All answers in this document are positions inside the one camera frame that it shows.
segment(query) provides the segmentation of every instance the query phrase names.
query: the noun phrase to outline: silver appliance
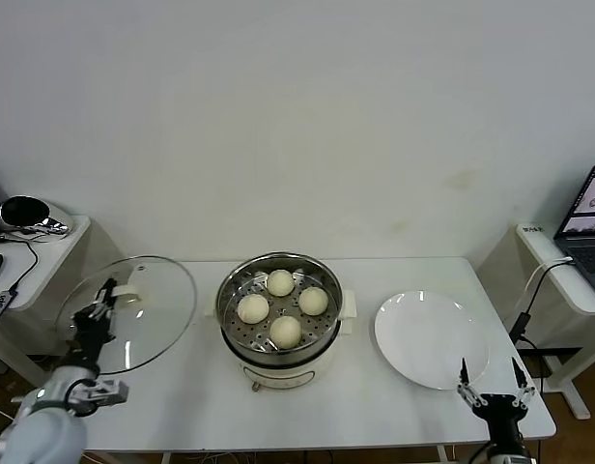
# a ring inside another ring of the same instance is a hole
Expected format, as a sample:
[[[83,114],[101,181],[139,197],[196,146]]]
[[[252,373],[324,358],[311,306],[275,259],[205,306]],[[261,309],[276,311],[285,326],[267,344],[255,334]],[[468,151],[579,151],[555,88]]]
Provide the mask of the silver appliance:
[[[74,219],[46,201],[13,196],[0,205],[0,229],[31,242],[61,240],[74,228]]]

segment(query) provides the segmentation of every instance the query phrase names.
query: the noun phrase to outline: metal pot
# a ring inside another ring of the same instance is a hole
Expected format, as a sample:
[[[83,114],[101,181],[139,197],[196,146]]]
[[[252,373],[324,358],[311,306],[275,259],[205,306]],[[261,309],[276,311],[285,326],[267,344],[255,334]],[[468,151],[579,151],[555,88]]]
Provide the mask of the metal pot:
[[[286,297],[274,297],[267,289],[268,274],[277,269],[294,277],[296,286]],[[327,292],[327,309],[319,316],[308,316],[298,306],[299,294],[311,286]],[[254,293],[268,300],[269,315],[259,324],[244,324],[237,313],[238,303]],[[225,342],[244,361],[265,368],[289,368],[316,359],[329,347],[340,330],[342,305],[340,282],[325,264],[302,254],[275,252],[240,264],[223,280],[215,315]],[[279,350],[269,340],[271,323],[284,315],[297,318],[302,328],[298,346],[290,350]]]

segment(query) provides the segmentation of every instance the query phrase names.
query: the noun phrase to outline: white plate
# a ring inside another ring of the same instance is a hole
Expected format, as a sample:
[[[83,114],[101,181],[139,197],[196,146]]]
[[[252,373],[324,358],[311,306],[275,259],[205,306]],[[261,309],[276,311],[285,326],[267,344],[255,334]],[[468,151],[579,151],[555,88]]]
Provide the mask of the white plate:
[[[489,341],[469,311],[448,297],[427,291],[395,295],[382,304],[375,335],[383,355],[416,384],[455,390],[463,358],[469,379],[489,363]]]

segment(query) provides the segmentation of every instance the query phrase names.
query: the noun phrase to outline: power cord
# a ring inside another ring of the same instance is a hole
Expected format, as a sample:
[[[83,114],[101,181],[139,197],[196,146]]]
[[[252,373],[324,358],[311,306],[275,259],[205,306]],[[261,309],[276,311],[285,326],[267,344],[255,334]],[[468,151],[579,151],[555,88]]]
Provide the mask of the power cord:
[[[16,289],[18,288],[18,285],[20,284],[20,282],[27,277],[27,275],[29,273],[31,273],[34,268],[36,266],[38,266],[38,262],[40,261],[40,258],[38,257],[38,254],[36,253],[36,251],[32,248],[31,244],[29,242],[25,242],[23,240],[14,240],[14,239],[5,239],[5,238],[0,238],[0,244],[1,243],[13,243],[13,244],[24,244],[27,246],[27,249],[29,249],[29,252],[34,256],[34,262],[33,264],[27,268],[27,270],[20,275],[20,277],[16,280],[15,283],[12,284],[12,286],[8,289],[8,291],[10,293],[13,293],[16,291]]]
[[[18,285],[20,284],[20,282],[27,277],[27,275],[29,273],[32,272],[32,270],[38,265],[38,262],[40,261],[40,258],[38,257],[38,254],[36,253],[36,251],[31,247],[29,242],[25,242],[22,240],[13,240],[13,239],[6,239],[3,237],[0,237],[0,244],[3,243],[15,243],[15,244],[24,244],[27,246],[27,248],[29,249],[29,252],[31,254],[34,255],[34,262],[33,264],[27,268],[27,270],[20,275],[20,277],[16,280],[15,283],[12,284],[12,286],[8,289],[8,290],[4,290],[0,293],[0,316],[1,314],[8,309],[8,307],[10,306],[10,304],[12,303],[12,300],[14,298],[16,298],[16,295],[18,295]]]
[[[510,336],[510,339],[512,340],[513,344],[515,344],[517,341],[519,341],[525,333],[525,328],[527,327],[527,324],[529,324],[529,319],[531,318],[531,316],[529,315],[529,312],[530,312],[531,307],[533,306],[534,302],[536,301],[536,297],[538,296],[538,291],[540,290],[540,286],[542,285],[542,282],[544,282],[545,277],[547,276],[549,271],[551,269],[555,269],[559,266],[565,266],[567,264],[574,264],[574,261],[571,257],[561,258],[561,259],[565,259],[565,261],[559,261],[559,262],[556,262],[555,264],[551,264],[543,272],[543,274],[540,275],[540,279],[538,280],[538,284],[536,285],[536,288],[533,291],[533,295],[531,296],[531,300],[529,301],[529,305],[527,306],[527,309],[525,311],[523,311],[521,314],[519,314],[519,316],[517,317],[517,320],[515,321],[514,325],[512,326],[512,329],[510,330],[509,336]],[[525,286],[525,290],[524,290],[523,294],[521,295],[519,302],[517,303],[517,307],[518,307],[520,301],[523,299],[523,295],[526,293],[527,289],[529,288],[531,281],[536,276],[538,271],[540,271],[543,268],[543,266],[544,266],[544,264],[541,264],[540,266],[538,266],[538,268],[536,268],[536,270],[533,272],[533,274],[529,278],[529,281],[527,282],[527,285]]]
[[[531,347],[536,351],[536,353],[539,353],[539,349],[538,347],[534,344],[533,341],[531,341],[529,338],[526,338],[524,336],[521,336],[519,338],[520,341],[524,341],[525,343],[529,343],[531,345]],[[538,367],[540,369],[540,397],[544,400],[544,395],[545,395],[545,374],[544,374],[544,370],[542,368],[542,356],[540,356],[540,354],[538,354]],[[538,462],[537,464],[540,464],[540,454],[542,451],[542,440],[538,440]]]
[[[4,418],[6,418],[6,419],[9,419],[10,421],[13,421],[13,420],[14,420],[14,418],[13,418],[12,416],[10,416],[9,414],[6,414],[6,413],[4,413],[4,412],[3,412],[1,409],[0,409],[0,414],[1,414],[1,415],[2,415]]]
[[[92,462],[95,462],[96,464],[104,464],[103,462],[101,462],[101,461],[97,461],[96,459],[94,459],[93,457],[90,457],[90,456],[88,456],[88,455],[87,455],[87,454],[85,454],[85,453],[83,453],[83,457],[84,457],[85,459],[88,459],[88,460],[92,461]]]

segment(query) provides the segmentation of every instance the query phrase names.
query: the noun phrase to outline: wall stain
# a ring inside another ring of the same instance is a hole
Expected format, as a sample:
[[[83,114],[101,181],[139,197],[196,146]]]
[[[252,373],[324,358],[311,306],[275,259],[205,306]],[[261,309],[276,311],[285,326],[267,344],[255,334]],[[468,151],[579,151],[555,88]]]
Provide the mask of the wall stain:
[[[447,177],[443,184],[450,189],[465,191],[470,189],[479,178],[480,172],[477,169],[465,169]]]
[[[396,222],[394,222],[391,226],[390,226],[390,232],[394,235],[402,235],[405,232],[407,232],[407,229],[409,229],[411,226],[411,221],[408,219],[401,219],[398,220]]]

